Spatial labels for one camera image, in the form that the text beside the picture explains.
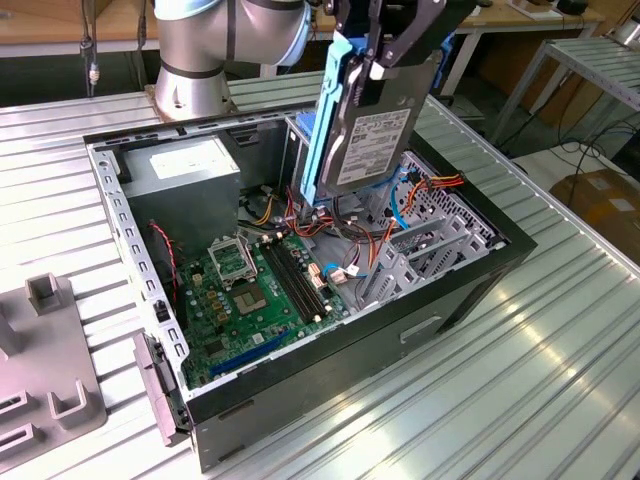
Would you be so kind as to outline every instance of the hard drive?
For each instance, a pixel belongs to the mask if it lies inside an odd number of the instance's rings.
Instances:
[[[440,53],[423,64],[386,69],[357,88],[362,59],[346,67],[346,94],[337,105],[327,141],[318,198],[357,191],[391,178],[435,76]],[[354,102],[354,97],[361,98]]]

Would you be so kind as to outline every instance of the workbench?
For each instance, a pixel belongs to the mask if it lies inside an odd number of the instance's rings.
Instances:
[[[640,111],[640,53],[620,45],[610,38],[585,38],[548,40],[540,45],[522,78],[513,89],[509,99],[500,110],[497,125],[491,134],[491,142],[497,143],[509,124],[511,115],[518,108],[522,97],[535,80],[547,59],[556,60],[560,67],[559,76],[553,80],[555,86],[541,94],[544,105],[569,71],[600,87],[613,97],[600,114],[602,121],[596,122],[590,133],[599,129],[604,121],[609,121],[618,102],[626,104],[636,112]]]
[[[313,100],[320,83],[300,74],[230,86],[248,110]],[[159,122],[144,93],[0,110],[0,289],[69,276],[109,413],[3,480],[638,471],[638,267],[429,99],[417,131],[538,247],[460,325],[201,476],[189,442],[165,448],[155,426],[132,352],[136,299],[81,138]]]

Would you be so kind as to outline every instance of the sticker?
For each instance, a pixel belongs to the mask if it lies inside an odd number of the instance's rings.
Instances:
[[[621,212],[633,212],[635,208],[624,198],[610,198],[611,204]]]
[[[214,140],[171,152],[156,153],[149,160],[160,180],[214,167],[215,154],[220,152]]]
[[[411,109],[358,117],[344,155],[338,185],[384,173],[407,124]]]
[[[611,188],[611,185],[609,185],[609,183],[607,183],[607,181],[604,178],[595,177],[595,178],[588,178],[587,180],[591,185],[596,187],[598,190],[609,190]]]

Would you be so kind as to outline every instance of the hard drive label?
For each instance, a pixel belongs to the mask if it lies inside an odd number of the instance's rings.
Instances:
[[[411,109],[358,117],[344,156],[338,185],[384,173]]]

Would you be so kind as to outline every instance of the blue pcie slot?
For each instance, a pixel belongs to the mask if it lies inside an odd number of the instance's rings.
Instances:
[[[237,368],[245,363],[252,362],[260,357],[267,355],[268,353],[277,349],[282,341],[291,333],[291,330],[287,330],[286,332],[281,333],[276,338],[272,338],[268,342],[263,345],[259,345],[251,350],[241,353],[237,357],[233,357],[230,360],[222,362],[220,365],[216,365],[215,367],[209,368],[209,376],[211,378],[216,375],[220,375],[221,373],[228,372]]]

